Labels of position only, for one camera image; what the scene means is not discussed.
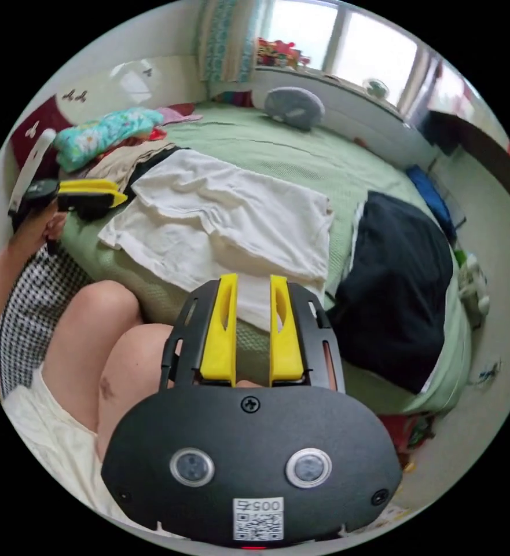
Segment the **houndstooth fabric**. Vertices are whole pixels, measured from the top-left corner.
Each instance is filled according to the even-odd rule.
[[[49,255],[44,246],[29,260],[0,317],[2,399],[18,385],[31,386],[62,313],[90,283],[92,279],[62,246],[56,255]]]

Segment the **black device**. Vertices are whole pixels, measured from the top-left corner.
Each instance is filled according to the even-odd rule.
[[[318,298],[271,278],[282,329],[271,325],[270,387],[237,388],[229,276],[190,294],[159,391],[114,431],[101,472],[110,494],[144,527],[227,547],[290,546],[370,524],[402,472],[381,421],[345,393]]]

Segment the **blue pillow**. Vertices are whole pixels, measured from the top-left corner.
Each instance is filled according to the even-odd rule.
[[[298,87],[279,87],[270,91],[265,112],[273,119],[309,131],[322,122],[324,104],[310,91]]]

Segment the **camera lens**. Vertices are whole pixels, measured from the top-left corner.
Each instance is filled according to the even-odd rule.
[[[214,476],[212,459],[196,448],[184,448],[176,452],[170,460],[173,477],[187,487],[202,487]]]
[[[317,448],[305,448],[291,456],[285,467],[288,481],[295,487],[314,488],[330,476],[332,461]]]

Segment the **red cushion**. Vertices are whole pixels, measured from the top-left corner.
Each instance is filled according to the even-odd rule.
[[[55,97],[50,97],[19,125],[10,137],[13,153],[19,169],[23,168],[29,153],[45,129],[62,131],[73,124],[66,120],[58,108]],[[58,176],[59,166],[56,151],[50,148],[39,166],[35,178],[54,178]]]
[[[168,106],[168,108],[179,112],[182,116],[191,116],[195,111],[195,105],[193,103],[173,104],[172,106]]]

